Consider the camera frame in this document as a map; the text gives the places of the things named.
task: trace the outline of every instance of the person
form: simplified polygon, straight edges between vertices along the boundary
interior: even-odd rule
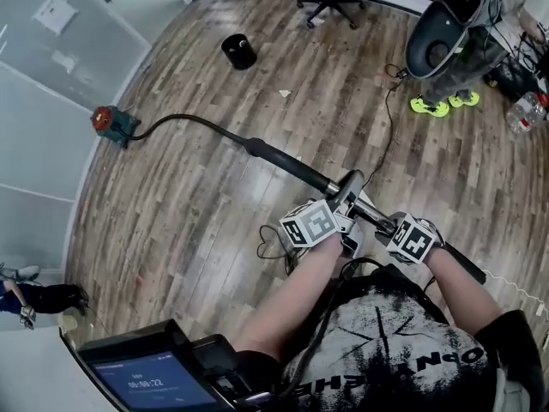
[[[298,369],[322,327],[321,314],[331,293],[327,287],[338,273],[341,252],[339,234],[314,247],[250,316],[233,343],[242,370],[256,383],[276,386],[279,397],[300,372],[299,385],[279,410],[541,407],[540,356],[524,313],[503,313],[440,247],[431,248],[425,264],[455,327],[421,288],[388,265],[342,284],[334,309],[325,314],[329,320],[321,342],[308,364]]]
[[[42,287],[12,280],[0,280],[0,311],[20,314],[21,309],[32,308],[37,313],[56,314],[70,307],[82,316],[88,303],[86,292],[69,284]]]
[[[451,58],[442,73],[426,81],[426,90],[412,99],[410,106],[436,118],[449,113],[449,104],[454,108],[476,106],[480,95],[471,87],[507,57],[508,51],[501,45],[518,50],[512,52],[518,58],[523,35],[546,43],[548,28],[549,0],[488,1],[469,29],[463,51]]]

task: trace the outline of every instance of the vacuum handle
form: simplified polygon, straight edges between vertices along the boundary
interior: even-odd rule
[[[469,275],[481,285],[486,282],[486,273],[479,269],[469,258],[458,251],[453,245],[446,243],[444,249],[465,269]]]
[[[251,139],[246,139],[243,145],[250,155],[272,163],[276,167],[304,181],[306,184],[311,185],[321,193],[325,193],[328,189],[330,180],[327,177],[305,163],[294,159],[291,155],[265,143],[263,139],[252,137]]]

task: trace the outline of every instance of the person in black pants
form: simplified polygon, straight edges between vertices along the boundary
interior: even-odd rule
[[[86,305],[86,292],[76,285],[59,284],[42,287],[0,280],[0,311],[2,312],[20,314],[23,307],[32,307],[36,312],[55,314],[73,306],[84,316]]]

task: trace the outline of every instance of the monitor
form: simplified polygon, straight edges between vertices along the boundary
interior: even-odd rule
[[[132,409],[211,409],[216,400],[172,352],[95,364],[106,387]]]

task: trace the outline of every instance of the black pants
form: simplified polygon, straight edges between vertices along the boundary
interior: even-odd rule
[[[59,284],[48,287],[20,284],[27,303],[36,312],[55,314],[80,302],[80,290],[76,285]]]

